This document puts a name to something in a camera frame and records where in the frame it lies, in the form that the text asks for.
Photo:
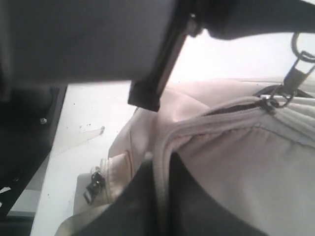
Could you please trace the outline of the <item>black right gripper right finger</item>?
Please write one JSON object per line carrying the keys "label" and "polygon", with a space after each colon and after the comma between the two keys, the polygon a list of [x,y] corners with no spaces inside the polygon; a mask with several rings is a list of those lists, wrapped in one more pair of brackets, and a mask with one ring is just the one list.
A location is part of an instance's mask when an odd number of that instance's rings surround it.
{"label": "black right gripper right finger", "polygon": [[180,155],[171,154],[169,175],[170,236],[264,236],[215,201],[189,173]]}

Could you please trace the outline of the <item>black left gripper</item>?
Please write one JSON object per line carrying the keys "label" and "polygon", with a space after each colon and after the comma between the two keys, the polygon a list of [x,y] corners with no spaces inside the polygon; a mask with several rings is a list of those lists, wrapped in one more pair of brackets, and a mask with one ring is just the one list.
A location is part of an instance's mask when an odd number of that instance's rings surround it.
{"label": "black left gripper", "polygon": [[302,0],[3,0],[0,81],[141,79],[131,83],[128,104],[157,112],[196,24],[225,40],[313,33],[315,6]]}

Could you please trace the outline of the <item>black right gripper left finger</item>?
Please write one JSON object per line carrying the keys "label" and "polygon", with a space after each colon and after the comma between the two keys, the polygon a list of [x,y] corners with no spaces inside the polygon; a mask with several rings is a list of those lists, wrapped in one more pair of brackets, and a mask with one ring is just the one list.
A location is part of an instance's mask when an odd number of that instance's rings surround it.
{"label": "black right gripper left finger", "polygon": [[99,217],[81,230],[82,236],[158,236],[153,168],[144,161],[136,175]]}

